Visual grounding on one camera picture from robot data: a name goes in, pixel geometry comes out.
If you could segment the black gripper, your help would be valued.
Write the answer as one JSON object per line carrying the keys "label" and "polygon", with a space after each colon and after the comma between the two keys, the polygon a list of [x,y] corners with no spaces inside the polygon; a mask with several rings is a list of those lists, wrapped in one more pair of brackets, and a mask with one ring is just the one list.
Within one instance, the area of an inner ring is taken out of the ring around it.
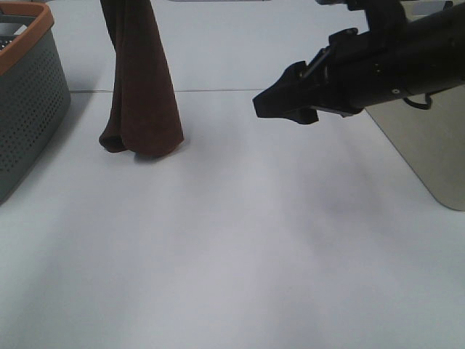
{"label": "black gripper", "polygon": [[352,116],[391,97],[387,35],[349,28],[331,35],[309,63],[299,61],[254,99],[261,119],[310,125],[318,111]]}

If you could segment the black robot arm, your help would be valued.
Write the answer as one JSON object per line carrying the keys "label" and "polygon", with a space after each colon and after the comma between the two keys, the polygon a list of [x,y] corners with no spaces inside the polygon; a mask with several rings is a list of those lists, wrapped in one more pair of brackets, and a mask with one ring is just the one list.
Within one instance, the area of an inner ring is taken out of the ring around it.
{"label": "black robot arm", "polygon": [[463,4],[414,21],[400,1],[344,5],[364,11],[368,30],[333,33],[309,63],[288,66],[253,99],[259,118],[307,125],[320,111],[348,117],[393,100],[429,110],[432,95],[464,84]]}

